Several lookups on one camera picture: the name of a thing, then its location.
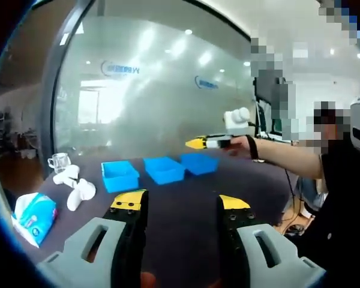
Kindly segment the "person's right hand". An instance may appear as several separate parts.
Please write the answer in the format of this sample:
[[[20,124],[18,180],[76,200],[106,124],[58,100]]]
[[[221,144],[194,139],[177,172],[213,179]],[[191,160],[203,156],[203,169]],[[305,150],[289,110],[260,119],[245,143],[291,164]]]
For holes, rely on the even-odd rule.
[[[250,146],[246,136],[231,138],[227,151],[229,155],[234,157],[251,158]]]

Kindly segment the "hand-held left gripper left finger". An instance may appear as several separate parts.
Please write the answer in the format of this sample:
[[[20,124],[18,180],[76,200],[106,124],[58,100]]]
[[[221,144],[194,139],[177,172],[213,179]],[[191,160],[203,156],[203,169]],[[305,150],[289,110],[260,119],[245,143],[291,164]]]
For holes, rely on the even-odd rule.
[[[149,192],[117,195],[95,217],[37,265],[54,287],[140,287]]]

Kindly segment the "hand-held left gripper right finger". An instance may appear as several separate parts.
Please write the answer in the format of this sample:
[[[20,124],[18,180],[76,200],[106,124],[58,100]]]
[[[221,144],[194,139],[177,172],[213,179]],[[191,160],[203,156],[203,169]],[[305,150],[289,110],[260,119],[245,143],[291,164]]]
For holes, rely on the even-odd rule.
[[[241,199],[217,197],[217,233],[222,287],[318,287],[326,273]]]

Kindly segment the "person's left hand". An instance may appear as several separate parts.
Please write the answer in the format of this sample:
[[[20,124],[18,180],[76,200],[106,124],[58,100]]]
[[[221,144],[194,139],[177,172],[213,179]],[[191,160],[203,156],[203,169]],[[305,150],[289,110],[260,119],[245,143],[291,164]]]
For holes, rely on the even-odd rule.
[[[156,284],[156,277],[150,272],[140,273],[140,287],[141,288],[154,288]]]

